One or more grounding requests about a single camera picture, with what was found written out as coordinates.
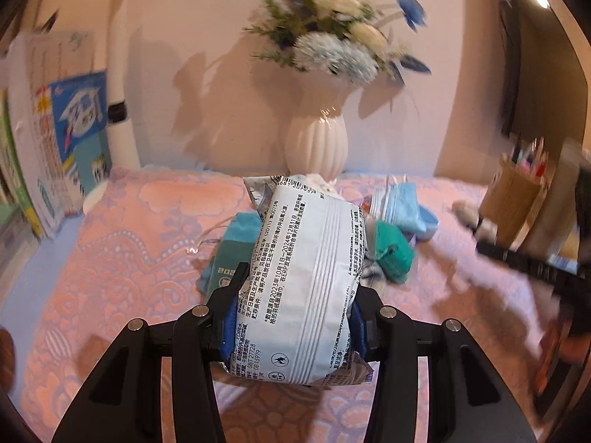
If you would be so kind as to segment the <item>white ribbed vase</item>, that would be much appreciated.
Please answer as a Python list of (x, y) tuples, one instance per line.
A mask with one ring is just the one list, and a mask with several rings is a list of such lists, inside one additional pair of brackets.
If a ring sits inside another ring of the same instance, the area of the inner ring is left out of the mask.
[(284, 158), (290, 174), (318, 174), (327, 182), (342, 173), (349, 139), (342, 106), (348, 85), (320, 71), (298, 75), (300, 106), (287, 130)]

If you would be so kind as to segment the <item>white lamp pole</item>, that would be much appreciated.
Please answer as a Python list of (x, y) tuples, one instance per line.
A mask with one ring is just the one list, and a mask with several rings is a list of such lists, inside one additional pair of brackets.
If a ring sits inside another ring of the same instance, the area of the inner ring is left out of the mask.
[(127, 6), (128, 0), (110, 2), (106, 45), (106, 135), (112, 165), (138, 170), (141, 165), (124, 89), (128, 59)]

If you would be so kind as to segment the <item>black wall television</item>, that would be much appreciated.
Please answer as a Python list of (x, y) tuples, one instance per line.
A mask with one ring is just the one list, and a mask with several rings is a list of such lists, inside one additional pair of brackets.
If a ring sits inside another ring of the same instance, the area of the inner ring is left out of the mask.
[(521, 72), (521, 34), (517, 10), (509, 0), (499, 3), (501, 35), (505, 55), (503, 98), (500, 111), (501, 133), (509, 137), (512, 131)]

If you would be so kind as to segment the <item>white wet wipes pack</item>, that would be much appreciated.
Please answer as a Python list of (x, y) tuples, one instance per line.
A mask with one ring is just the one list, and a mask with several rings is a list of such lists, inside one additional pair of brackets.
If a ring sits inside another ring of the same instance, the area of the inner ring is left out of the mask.
[(367, 247), (363, 210), (287, 176), (263, 188), (229, 373), (307, 386), (369, 381), (349, 327)]

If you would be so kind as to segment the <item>blue study book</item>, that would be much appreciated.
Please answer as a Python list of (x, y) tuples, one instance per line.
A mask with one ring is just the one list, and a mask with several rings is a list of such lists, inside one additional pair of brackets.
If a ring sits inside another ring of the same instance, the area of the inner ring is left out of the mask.
[(86, 196), (108, 177), (106, 73), (87, 73), (49, 85), (59, 162), (68, 206), (82, 210)]

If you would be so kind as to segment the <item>stack of books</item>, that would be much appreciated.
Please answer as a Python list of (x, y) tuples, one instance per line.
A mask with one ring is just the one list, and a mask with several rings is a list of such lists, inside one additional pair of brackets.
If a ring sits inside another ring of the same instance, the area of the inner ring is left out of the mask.
[(68, 206), (51, 114), (49, 85), (94, 69), (94, 36), (85, 31), (23, 32), (8, 51), (10, 132), (29, 200), (45, 237), (65, 218)]

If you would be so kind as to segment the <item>beige cylinder speaker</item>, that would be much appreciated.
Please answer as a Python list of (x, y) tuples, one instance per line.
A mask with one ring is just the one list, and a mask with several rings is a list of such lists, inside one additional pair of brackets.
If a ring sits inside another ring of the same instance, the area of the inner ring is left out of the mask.
[(541, 209), (519, 250), (543, 259), (557, 254), (575, 228), (575, 188), (581, 169), (590, 169), (590, 153), (567, 138)]

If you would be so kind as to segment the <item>green tape roll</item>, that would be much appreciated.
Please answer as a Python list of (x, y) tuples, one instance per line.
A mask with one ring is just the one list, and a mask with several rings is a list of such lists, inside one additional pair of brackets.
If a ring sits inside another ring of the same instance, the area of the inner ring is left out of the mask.
[(376, 223), (375, 261), (386, 277), (396, 283), (404, 283), (411, 272), (415, 252), (404, 233), (384, 221)]

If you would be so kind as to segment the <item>artificial flower bouquet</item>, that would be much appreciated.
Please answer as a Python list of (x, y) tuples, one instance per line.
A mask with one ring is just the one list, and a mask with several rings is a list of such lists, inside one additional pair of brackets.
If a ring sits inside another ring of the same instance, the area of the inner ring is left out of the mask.
[(263, 16), (244, 33), (263, 38), (266, 48), (252, 53), (300, 72), (322, 72), (355, 86), (367, 86), (381, 74), (404, 84), (403, 69), (431, 69), (406, 47), (394, 47), (382, 27), (402, 20), (413, 31), (427, 26), (418, 0), (394, 0), (374, 6), (360, 0), (263, 0)]

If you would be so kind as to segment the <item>wooden pen holder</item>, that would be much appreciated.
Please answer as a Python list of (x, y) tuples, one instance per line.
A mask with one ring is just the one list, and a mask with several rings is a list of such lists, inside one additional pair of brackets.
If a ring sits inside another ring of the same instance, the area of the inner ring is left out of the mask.
[(513, 244), (544, 185), (544, 177), (525, 171), (506, 153), (500, 156), (497, 172), (479, 207), (480, 215), (497, 225), (499, 245)]

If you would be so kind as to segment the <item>pens in holder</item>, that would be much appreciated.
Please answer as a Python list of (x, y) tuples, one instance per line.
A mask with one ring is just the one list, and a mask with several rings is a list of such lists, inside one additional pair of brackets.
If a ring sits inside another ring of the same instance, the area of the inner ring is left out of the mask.
[(543, 137), (534, 138), (526, 142), (517, 135), (514, 146), (509, 154), (509, 161), (521, 171), (533, 178), (544, 176), (548, 166), (548, 152), (545, 149)]

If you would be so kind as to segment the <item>pink patterned blanket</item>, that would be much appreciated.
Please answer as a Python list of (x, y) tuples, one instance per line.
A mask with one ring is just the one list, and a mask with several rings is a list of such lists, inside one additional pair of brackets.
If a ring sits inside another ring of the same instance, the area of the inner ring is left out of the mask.
[[(484, 188), (417, 178), (419, 202), (440, 225), (416, 249), (408, 280), (383, 284), (382, 300), (410, 317), (460, 320), (493, 362), (536, 435), (545, 432), (530, 392), (539, 343), (555, 311), (550, 294), (524, 276), (479, 256), (452, 214)], [(42, 266), (34, 283), (52, 290), (31, 347), (18, 355), (22, 385), (15, 402), (49, 441), (82, 381), (131, 319), (177, 318), (204, 301), (200, 284), (230, 219), (252, 210), (242, 179), (218, 173), (116, 171), (56, 271)], [(329, 390), (252, 383), (215, 368), (214, 388), (230, 442), (360, 442), (374, 385)]]

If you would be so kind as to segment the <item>light blue round bowl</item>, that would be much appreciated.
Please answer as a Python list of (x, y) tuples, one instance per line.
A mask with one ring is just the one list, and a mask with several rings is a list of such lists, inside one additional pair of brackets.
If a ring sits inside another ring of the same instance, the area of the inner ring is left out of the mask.
[(428, 242), (433, 239), (440, 227), (439, 218), (427, 207), (419, 206), (419, 216), (425, 225), (425, 230), (414, 234), (413, 237), (419, 242)]

